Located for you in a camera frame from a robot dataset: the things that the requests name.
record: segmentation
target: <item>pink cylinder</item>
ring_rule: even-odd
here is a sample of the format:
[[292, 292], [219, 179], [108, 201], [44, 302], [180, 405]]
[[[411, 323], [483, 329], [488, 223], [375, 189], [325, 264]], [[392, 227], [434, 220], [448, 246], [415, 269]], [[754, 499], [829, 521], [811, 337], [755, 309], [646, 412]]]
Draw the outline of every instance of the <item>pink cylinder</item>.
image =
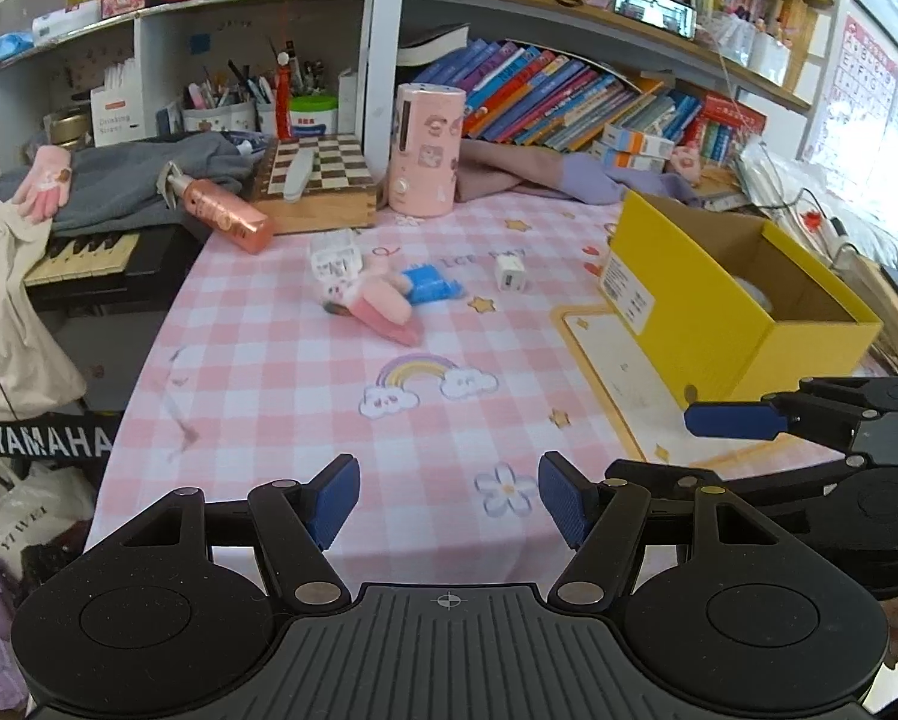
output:
[[441, 217], [456, 198], [465, 92], [404, 83], [396, 95], [388, 201], [401, 214]]

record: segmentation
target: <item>rainbow print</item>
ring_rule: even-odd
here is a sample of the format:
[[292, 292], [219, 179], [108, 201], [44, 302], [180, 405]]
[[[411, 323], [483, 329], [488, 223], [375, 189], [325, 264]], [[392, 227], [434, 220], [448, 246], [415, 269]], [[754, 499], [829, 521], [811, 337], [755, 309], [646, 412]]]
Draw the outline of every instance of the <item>rainbow print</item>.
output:
[[419, 376], [435, 376], [443, 378], [446, 373], [459, 367], [445, 357], [435, 354], [407, 354], [405, 357], [397, 357], [379, 371], [376, 386], [398, 386], [404, 389], [409, 379]]

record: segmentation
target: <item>yellow box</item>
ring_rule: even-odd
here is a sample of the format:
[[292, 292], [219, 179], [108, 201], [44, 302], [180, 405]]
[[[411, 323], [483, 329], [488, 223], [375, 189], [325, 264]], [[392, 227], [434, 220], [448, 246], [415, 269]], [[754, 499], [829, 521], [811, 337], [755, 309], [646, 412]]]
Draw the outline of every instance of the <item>yellow box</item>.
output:
[[[736, 282], [769, 298], [766, 313]], [[762, 218], [628, 193], [600, 288], [678, 403], [756, 400], [850, 375], [881, 324]]]

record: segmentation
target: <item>green lid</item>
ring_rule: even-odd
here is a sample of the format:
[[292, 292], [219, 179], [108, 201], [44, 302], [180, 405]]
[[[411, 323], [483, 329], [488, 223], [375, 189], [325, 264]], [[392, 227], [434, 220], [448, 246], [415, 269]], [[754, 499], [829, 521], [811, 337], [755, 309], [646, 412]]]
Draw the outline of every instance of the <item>green lid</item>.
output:
[[316, 111], [334, 111], [339, 107], [339, 99], [332, 95], [307, 95], [292, 98], [289, 110], [297, 113], [316, 113]]

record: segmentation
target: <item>keyboard piano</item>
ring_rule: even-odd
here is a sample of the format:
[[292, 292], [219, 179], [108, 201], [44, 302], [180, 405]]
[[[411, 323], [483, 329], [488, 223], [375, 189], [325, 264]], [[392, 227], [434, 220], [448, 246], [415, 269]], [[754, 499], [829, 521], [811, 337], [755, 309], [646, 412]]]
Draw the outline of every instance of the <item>keyboard piano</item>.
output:
[[201, 248], [179, 224], [53, 237], [25, 276], [25, 288], [36, 311], [136, 302], [167, 308]]

